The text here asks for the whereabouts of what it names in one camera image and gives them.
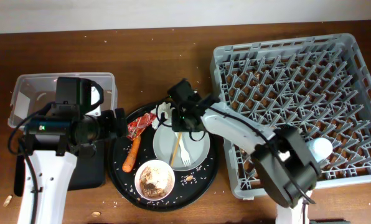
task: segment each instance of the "dish rack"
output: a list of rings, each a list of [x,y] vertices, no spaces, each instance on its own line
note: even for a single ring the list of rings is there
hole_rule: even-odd
[[[331,141],[317,189],[371,182],[371,76],[353,35],[217,47],[210,72],[214,92],[234,111],[293,125],[307,141]],[[243,150],[227,140],[223,147],[234,196],[265,195]]]

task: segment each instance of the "wooden table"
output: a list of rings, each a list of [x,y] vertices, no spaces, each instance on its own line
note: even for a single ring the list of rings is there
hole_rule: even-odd
[[[21,198],[13,194],[16,158],[7,151],[9,104],[22,74],[111,72],[118,105],[129,113],[161,99],[181,78],[201,95],[212,90],[209,65],[216,46],[349,32],[355,36],[371,72],[371,21],[174,29],[96,30],[0,35],[0,223],[16,223]],[[121,198],[108,176],[97,189],[67,194],[64,223],[238,223],[273,220],[276,205],[269,197],[236,199],[228,181],[224,155],[211,188],[196,203],[169,213],[137,208]],[[345,219],[371,223],[371,184],[316,190],[312,220]],[[94,218],[92,212],[101,216]]]

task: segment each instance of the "fork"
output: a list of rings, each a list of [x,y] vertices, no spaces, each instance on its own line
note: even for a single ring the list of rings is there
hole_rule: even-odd
[[[183,142],[183,138],[182,136],[180,136],[180,157],[181,157],[181,161],[183,162],[183,164],[188,167],[188,166],[191,166],[191,161],[190,161],[190,155],[189,153],[186,151],[186,147],[184,146],[184,142]]]

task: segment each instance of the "carrot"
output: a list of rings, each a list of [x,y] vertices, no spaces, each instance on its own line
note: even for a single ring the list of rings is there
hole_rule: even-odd
[[[130,172],[133,169],[134,163],[136,162],[136,156],[138,152],[138,148],[140,146],[141,137],[138,136],[134,141],[133,145],[131,146],[130,152],[123,163],[122,170],[125,172]]]

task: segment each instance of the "round black tray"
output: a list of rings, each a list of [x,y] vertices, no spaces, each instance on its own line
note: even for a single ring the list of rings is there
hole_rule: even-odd
[[[127,123],[150,112],[156,106],[155,103],[143,106],[131,113],[127,118]],[[139,208],[157,211],[169,212],[183,208],[195,202],[201,197],[213,182],[218,170],[218,153],[215,136],[209,134],[210,150],[206,159],[198,168],[188,171],[174,171],[175,184],[172,192],[163,200],[150,202],[142,198],[134,187],[134,176],[141,164],[151,159],[156,159],[153,149],[153,139],[156,130],[151,125],[141,134],[141,144],[137,154],[136,163],[130,173],[122,171],[122,165],[128,155],[132,141],[128,138],[118,138],[108,151],[108,173],[110,178],[118,189],[119,193]],[[192,175],[193,180],[185,181],[186,177]]]

